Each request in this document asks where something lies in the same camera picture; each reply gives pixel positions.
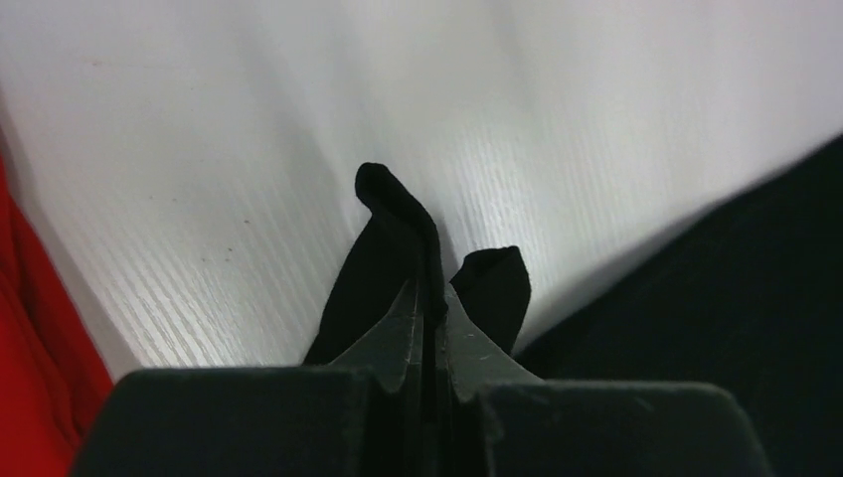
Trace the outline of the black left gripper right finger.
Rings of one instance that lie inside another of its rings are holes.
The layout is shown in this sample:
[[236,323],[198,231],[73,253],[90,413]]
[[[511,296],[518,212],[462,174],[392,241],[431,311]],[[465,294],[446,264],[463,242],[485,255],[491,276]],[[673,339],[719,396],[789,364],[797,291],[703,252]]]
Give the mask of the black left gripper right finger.
[[442,476],[768,476],[750,420],[705,383],[543,380],[447,287],[436,331]]

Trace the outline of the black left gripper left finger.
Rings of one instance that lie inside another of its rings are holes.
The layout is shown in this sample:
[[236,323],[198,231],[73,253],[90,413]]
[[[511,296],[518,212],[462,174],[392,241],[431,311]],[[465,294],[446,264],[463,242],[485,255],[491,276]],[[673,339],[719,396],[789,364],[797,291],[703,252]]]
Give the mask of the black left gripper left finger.
[[324,366],[145,369],[115,386],[75,476],[417,476],[422,313],[404,284]]

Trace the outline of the black t shirt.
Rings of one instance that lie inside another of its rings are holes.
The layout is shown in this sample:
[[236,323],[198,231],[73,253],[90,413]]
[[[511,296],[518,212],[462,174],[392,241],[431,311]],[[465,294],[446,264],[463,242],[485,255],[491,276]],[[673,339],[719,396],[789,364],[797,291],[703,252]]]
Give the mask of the black t shirt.
[[[512,352],[531,297],[520,249],[476,250],[447,280],[430,215],[386,166],[362,165],[355,189],[371,217],[304,363],[338,358],[411,278],[434,317],[449,285]],[[747,411],[778,475],[840,475],[841,139],[715,208],[516,358],[542,378],[717,385]]]

